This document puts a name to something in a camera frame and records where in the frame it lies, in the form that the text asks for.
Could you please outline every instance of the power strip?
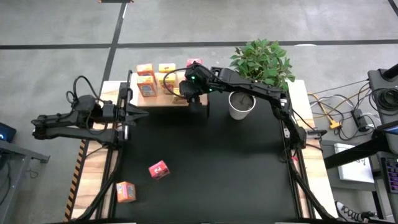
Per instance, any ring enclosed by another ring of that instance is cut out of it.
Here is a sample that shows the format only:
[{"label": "power strip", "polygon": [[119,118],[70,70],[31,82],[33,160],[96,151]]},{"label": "power strip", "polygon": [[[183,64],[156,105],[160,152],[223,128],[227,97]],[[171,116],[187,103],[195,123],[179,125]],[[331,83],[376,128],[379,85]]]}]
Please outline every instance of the power strip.
[{"label": "power strip", "polygon": [[361,109],[352,110],[351,114],[353,115],[353,119],[355,121],[356,127],[360,132],[366,132],[370,130],[370,125],[364,116],[362,116]]}]

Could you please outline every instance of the green leaves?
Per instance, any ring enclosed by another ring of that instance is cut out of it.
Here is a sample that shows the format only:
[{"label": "green leaves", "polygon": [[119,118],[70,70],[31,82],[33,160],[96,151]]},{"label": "green leaves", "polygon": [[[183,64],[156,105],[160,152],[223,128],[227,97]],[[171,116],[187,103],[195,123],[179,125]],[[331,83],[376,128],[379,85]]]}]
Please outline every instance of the green leaves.
[{"label": "green leaves", "polygon": [[235,55],[231,56],[233,67],[244,78],[263,82],[287,90],[286,79],[294,82],[295,76],[290,59],[286,58],[286,50],[277,41],[254,40],[244,47],[236,47]]}]

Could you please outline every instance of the gray floor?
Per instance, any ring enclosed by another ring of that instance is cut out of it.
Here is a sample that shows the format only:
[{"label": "gray floor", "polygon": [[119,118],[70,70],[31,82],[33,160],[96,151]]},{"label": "gray floor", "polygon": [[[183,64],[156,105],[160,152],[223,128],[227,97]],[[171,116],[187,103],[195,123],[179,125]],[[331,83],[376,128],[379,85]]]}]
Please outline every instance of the gray floor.
[{"label": "gray floor", "polygon": [[[0,0],[0,45],[108,44],[112,41],[120,4],[95,0]],[[387,0],[151,0],[129,4],[119,43],[271,40],[396,39],[398,17]],[[288,46],[298,79],[308,91],[320,91],[366,79],[370,69],[397,63],[398,45]],[[225,67],[233,47],[118,49],[110,80],[122,80],[138,63],[174,62],[201,57],[207,66]],[[108,49],[0,50],[0,121],[17,129],[15,143],[51,155],[47,165],[32,162],[39,177],[29,179],[19,194],[12,223],[60,222],[76,161],[79,140],[38,141],[30,120],[39,114],[69,110],[65,92],[73,79],[86,75],[98,91]],[[350,96],[361,84],[320,96]],[[89,93],[85,83],[79,94]],[[336,105],[337,100],[329,101]],[[367,102],[365,112],[375,113]],[[344,105],[342,111],[348,111]],[[319,128],[327,120],[317,119]],[[347,134],[354,133],[348,121]],[[367,140],[357,138],[356,142]],[[328,140],[337,140],[328,133]],[[369,192],[333,189],[335,200],[356,210],[372,210]]]}]

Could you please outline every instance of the shoe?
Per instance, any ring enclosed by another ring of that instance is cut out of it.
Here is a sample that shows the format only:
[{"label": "shoe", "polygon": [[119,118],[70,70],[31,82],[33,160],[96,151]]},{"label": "shoe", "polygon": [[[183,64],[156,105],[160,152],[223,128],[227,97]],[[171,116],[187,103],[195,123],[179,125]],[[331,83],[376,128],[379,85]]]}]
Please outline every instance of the shoe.
[{"label": "shoe", "polygon": [[341,202],[335,201],[337,214],[339,217],[344,218],[347,222],[363,222],[361,213],[356,213],[349,209],[347,206],[343,205]]}]

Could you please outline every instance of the potted plant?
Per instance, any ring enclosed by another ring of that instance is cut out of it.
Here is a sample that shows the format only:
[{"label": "potted plant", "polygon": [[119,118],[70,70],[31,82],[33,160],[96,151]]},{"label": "potted plant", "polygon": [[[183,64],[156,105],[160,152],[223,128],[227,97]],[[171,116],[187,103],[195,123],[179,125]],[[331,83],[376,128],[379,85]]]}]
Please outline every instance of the potted plant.
[{"label": "potted plant", "polygon": [[[230,66],[244,78],[287,90],[287,80],[294,82],[295,76],[289,70],[290,59],[285,56],[286,50],[278,41],[255,40],[245,47],[236,47]],[[232,92],[228,100],[229,113],[238,120],[246,117],[256,105],[255,97],[245,93]]]}]

